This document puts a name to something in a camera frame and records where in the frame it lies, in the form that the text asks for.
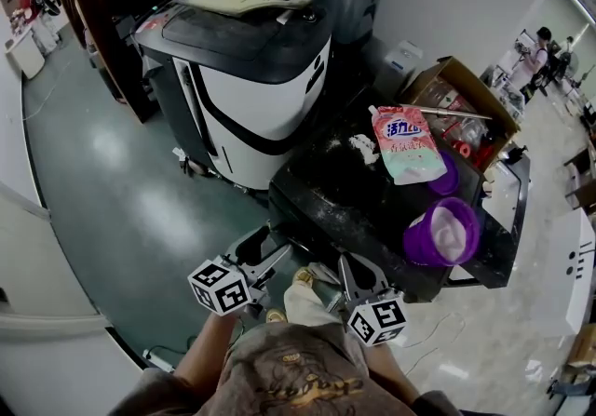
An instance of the purple bowl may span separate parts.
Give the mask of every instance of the purple bowl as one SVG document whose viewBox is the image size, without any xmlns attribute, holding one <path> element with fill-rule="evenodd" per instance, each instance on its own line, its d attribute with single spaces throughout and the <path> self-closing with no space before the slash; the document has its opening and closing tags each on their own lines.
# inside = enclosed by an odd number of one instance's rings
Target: purple bowl
<svg viewBox="0 0 596 416">
<path fill-rule="evenodd" d="M 455 165 L 454 159 L 449 156 L 446 152 L 439 152 L 440 157 L 443 158 L 443 163 L 447 168 L 447 172 L 439 176 L 434 181 L 427 183 L 428 187 L 435 193 L 441 196 L 451 195 L 457 191 L 459 186 L 459 171 Z"/>
<path fill-rule="evenodd" d="M 466 247 L 455 261 L 445 259 L 435 246 L 430 232 L 434 210 L 441 206 L 449 209 L 466 229 Z M 403 233 L 403 250 L 406 257 L 419 265 L 451 267 L 469 261 L 478 249 L 481 230 L 476 214 L 470 206 L 457 197 L 445 197 L 427 209 L 422 219 L 414 221 Z"/>
</svg>

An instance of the cardboard box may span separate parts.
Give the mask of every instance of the cardboard box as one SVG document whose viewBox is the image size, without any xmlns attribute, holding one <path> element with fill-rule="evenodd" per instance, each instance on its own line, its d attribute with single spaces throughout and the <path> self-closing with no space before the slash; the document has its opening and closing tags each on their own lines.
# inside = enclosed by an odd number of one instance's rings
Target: cardboard box
<svg viewBox="0 0 596 416">
<path fill-rule="evenodd" d="M 567 357 L 567 365 L 576 368 L 596 365 L 596 324 L 584 325 L 579 331 Z"/>
<path fill-rule="evenodd" d="M 443 79 L 455 88 L 474 107 L 476 113 L 491 116 L 493 118 L 491 121 L 502 129 L 502 136 L 496 138 L 494 151 L 486 159 L 481 169 L 484 171 L 513 135 L 520 131 L 520 127 L 493 92 L 468 67 L 454 57 L 439 59 L 437 65 L 420 73 L 398 97 L 398 101 L 412 105 L 436 107 L 436 104 L 425 100 L 427 89 L 433 84 L 436 77 Z"/>
</svg>

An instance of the cable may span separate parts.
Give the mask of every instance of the cable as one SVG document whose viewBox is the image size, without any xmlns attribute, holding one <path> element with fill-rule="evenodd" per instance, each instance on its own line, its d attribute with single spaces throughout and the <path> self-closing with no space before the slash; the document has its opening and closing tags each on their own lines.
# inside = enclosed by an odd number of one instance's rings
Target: cable
<svg viewBox="0 0 596 416">
<path fill-rule="evenodd" d="M 458 315 L 458 316 L 459 316 L 459 317 L 462 319 L 462 321 L 464 322 L 464 327 L 462 327 L 462 329 L 459 331 L 459 333 L 461 333 L 461 332 L 464 330 L 464 328 L 466 327 L 466 320 L 464 320 L 464 318 L 463 318 L 463 317 L 462 317 L 460 314 L 454 314 L 454 313 L 450 313 L 450 314 L 447 314 L 446 316 L 444 316 L 444 317 L 443 317 L 441 320 L 439 320 L 439 321 L 437 322 L 437 325 L 435 325 L 435 328 L 434 328 L 434 329 L 433 329 L 433 330 L 430 332 L 430 335 L 428 335 L 428 336 L 427 336 L 425 339 L 423 339 L 421 342 L 418 342 L 418 343 L 412 343 L 411 345 L 408 345 L 408 346 L 401 346 L 401 348 L 412 348 L 413 346 L 416 346 L 416 345 L 419 345 L 419 344 L 422 344 L 422 343 L 426 342 L 427 340 L 429 340 L 429 339 L 430 339 L 430 337 L 432 337 L 432 336 L 435 334 L 435 331 L 437 331 L 437 329 L 439 328 L 439 325 L 440 325 L 441 323 L 443 323 L 443 321 L 444 321 L 444 320 L 445 320 L 447 317 L 449 317 L 449 316 L 451 316 L 451 315 Z"/>
<path fill-rule="evenodd" d="M 64 72 L 66 72 L 66 69 L 68 69 L 68 67 L 70 66 L 70 64 L 73 61 L 70 60 L 66 66 L 61 70 L 61 72 L 58 74 L 58 77 L 56 77 L 56 82 L 54 82 L 54 85 L 52 86 L 52 88 L 49 90 L 49 93 L 46 95 L 46 97 L 43 99 L 43 101 L 41 102 L 41 105 L 39 105 L 39 108 L 32 114 L 30 114 L 29 116 L 25 116 L 22 121 L 27 121 L 30 118 L 33 118 L 34 116 L 36 116 L 39 112 L 41 112 L 41 109 L 44 108 L 44 105 L 46 104 L 47 100 L 49 99 L 49 97 L 51 97 L 52 92 L 54 91 L 54 89 L 56 88 L 56 86 L 58 85 L 58 83 L 60 82 L 60 79 L 62 77 L 62 75 L 64 74 Z"/>
<path fill-rule="evenodd" d="M 451 340 L 451 341 L 450 341 L 448 344 L 451 344 L 451 343 L 455 342 L 455 340 L 457 340 L 457 339 L 459 338 L 459 336 L 461 335 L 462 331 L 464 331 L 464 329 L 466 328 L 466 320 L 465 320 L 465 319 L 462 317 L 462 315 L 461 315 L 461 314 L 458 314 L 458 313 L 450 313 L 450 314 L 447 314 L 446 316 L 444 316 L 444 317 L 443 317 L 441 320 L 439 320 L 439 322 L 437 322 L 437 325 L 435 326 L 435 328 L 434 328 L 434 329 L 433 329 L 433 330 L 430 332 L 430 335 L 428 335 L 428 336 L 427 336 L 425 339 L 423 339 L 421 342 L 418 342 L 418 343 L 413 343 L 413 344 L 411 344 L 411 345 L 408 345 L 408 346 L 401 346 L 401 348 L 412 348 L 413 346 L 416 346 L 416 345 L 419 345 L 419 344 L 422 344 L 422 343 L 426 342 L 427 340 L 429 340 L 429 339 L 430 339 L 430 337 L 432 337 L 432 336 L 435 334 L 435 332 L 436 332 L 436 331 L 437 331 L 437 329 L 439 328 L 440 324 L 441 324 L 441 323 L 442 323 L 442 322 L 443 322 L 443 321 L 444 321 L 444 320 L 445 320 L 445 319 L 446 319 L 448 316 L 451 316 L 451 315 L 457 315 L 457 316 L 459 316 L 459 317 L 461 318 L 461 321 L 462 321 L 462 324 L 463 324 L 463 325 L 462 325 L 462 327 L 461 327 L 461 329 L 459 329 L 459 331 L 457 332 L 457 335 L 455 335 L 454 339 L 453 339 L 453 340 Z M 420 357 L 419 357 L 419 358 L 418 358 L 418 359 L 415 361 L 415 363 L 412 365 L 412 367 L 411 367 L 410 369 L 408 369 L 408 370 L 407 370 L 407 371 L 406 371 L 404 374 L 405 374 L 406 376 L 408 376 L 408 375 L 409 375 L 409 374 L 410 374 L 410 373 L 411 373 L 411 372 L 412 372 L 412 371 L 413 371 L 413 370 L 414 370 L 414 369 L 415 369 L 415 368 L 418 366 L 418 363 L 420 363 L 420 362 L 421 362 L 421 361 L 422 361 L 424 358 L 426 358 L 427 356 L 429 356 L 431 353 L 434 353 L 434 352 L 436 352 L 437 350 L 439 350 L 439 347 L 438 347 L 438 346 L 437 346 L 437 347 L 435 347 L 435 348 L 433 348 L 432 350 L 429 350 L 428 352 L 426 352 L 426 353 L 425 353 L 425 354 L 423 354 L 422 356 L 420 356 Z"/>
<path fill-rule="evenodd" d="M 408 375 L 409 375 L 409 374 L 410 374 L 410 373 L 413 371 L 413 369 L 414 369 L 414 368 L 416 368 L 416 366 L 418 365 L 418 363 L 420 363 L 420 362 L 422 361 L 422 359 L 423 359 L 425 356 L 429 356 L 431 353 L 433 353 L 433 352 L 436 352 L 437 350 L 439 350 L 439 347 L 437 347 L 437 348 L 433 348 L 433 349 L 432 349 L 432 350 L 430 350 L 429 352 L 426 352 L 425 354 L 423 354 L 422 356 L 420 356 L 420 358 L 418 358 L 418 359 L 416 360 L 416 362 L 413 364 L 413 366 L 412 366 L 410 369 L 408 369 L 408 370 L 407 370 L 407 371 L 406 371 L 404 374 L 405 374 L 406 376 L 408 376 Z"/>
<path fill-rule="evenodd" d="M 153 345 L 149 350 L 147 350 L 147 354 L 150 355 L 155 349 L 161 348 L 162 350 L 168 350 L 169 352 L 175 353 L 177 355 L 186 355 L 186 352 L 181 352 L 180 350 L 174 350 L 173 348 L 169 348 L 166 345 Z"/>
</svg>

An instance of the white box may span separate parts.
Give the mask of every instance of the white box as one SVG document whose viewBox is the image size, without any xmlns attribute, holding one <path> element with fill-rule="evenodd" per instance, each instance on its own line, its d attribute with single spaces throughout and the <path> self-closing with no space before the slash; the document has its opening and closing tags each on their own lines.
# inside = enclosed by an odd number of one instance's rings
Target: white box
<svg viewBox="0 0 596 416">
<path fill-rule="evenodd" d="M 394 99 L 408 85 L 422 60 L 422 49 L 407 40 L 401 41 L 385 55 L 372 85 L 381 95 Z"/>
<path fill-rule="evenodd" d="M 347 325 L 366 346 L 393 340 L 406 326 L 400 297 L 357 306 Z"/>
<path fill-rule="evenodd" d="M 552 223 L 542 291 L 531 313 L 533 324 L 545 337 L 576 335 L 581 330 L 592 279 L 595 240 L 581 208 Z"/>
<path fill-rule="evenodd" d="M 217 315 L 226 315 L 251 302 L 244 275 L 206 260 L 188 276 L 196 300 Z"/>
</svg>

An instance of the white drawer unit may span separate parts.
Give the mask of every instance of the white drawer unit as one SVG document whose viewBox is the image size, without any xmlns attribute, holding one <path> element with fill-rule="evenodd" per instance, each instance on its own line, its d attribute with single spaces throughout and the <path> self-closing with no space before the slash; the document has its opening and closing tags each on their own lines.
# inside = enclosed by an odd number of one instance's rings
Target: white drawer unit
<svg viewBox="0 0 596 416">
<path fill-rule="evenodd" d="M 532 308 L 532 322 L 543 336 L 575 335 L 581 329 L 594 266 L 594 243 L 594 231 L 581 208 L 552 223 L 542 291 Z"/>
</svg>

